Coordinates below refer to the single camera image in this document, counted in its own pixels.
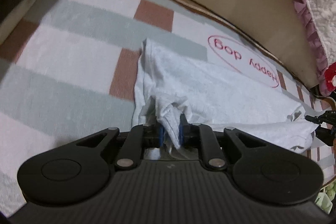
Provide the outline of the light grey cat-face t-shirt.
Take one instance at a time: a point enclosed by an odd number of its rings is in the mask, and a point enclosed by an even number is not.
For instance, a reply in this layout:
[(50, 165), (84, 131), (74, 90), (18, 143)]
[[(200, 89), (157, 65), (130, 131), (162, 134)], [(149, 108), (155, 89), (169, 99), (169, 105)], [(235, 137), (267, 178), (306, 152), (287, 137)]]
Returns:
[(145, 40), (138, 60), (132, 124), (162, 124), (168, 147), (182, 150), (180, 116), (215, 131), (235, 127), (295, 153), (306, 151), (317, 125), (303, 105), (240, 73), (181, 56)]

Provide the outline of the light green garment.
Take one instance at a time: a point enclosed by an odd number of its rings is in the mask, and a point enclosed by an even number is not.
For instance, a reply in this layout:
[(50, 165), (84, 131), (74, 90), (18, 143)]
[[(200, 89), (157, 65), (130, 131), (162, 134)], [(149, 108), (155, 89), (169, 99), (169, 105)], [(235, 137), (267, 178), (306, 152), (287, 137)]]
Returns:
[(315, 204), (326, 214), (330, 214), (335, 204), (335, 182), (322, 188), (315, 199)]

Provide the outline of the checkered pastel floor rug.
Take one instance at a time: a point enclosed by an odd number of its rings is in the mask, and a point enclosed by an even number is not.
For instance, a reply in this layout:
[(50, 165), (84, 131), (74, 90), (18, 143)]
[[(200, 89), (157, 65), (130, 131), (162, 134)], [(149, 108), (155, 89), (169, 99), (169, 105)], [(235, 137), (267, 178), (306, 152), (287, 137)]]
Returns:
[(109, 126), (131, 128), (142, 42), (239, 70), (309, 114), (330, 110), (228, 27), (169, 0), (37, 0), (1, 45), (1, 212), (25, 204), (28, 158)]

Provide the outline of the off-white bottom folded garment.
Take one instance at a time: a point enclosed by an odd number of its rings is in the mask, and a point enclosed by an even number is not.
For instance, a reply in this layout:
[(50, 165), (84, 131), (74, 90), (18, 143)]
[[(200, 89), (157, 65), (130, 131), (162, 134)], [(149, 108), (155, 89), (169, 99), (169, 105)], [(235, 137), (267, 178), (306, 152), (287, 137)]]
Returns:
[(19, 5), (9, 13), (3, 22), (1, 22), (1, 43), (13, 32), (20, 20), (25, 16), (36, 0), (22, 0)]

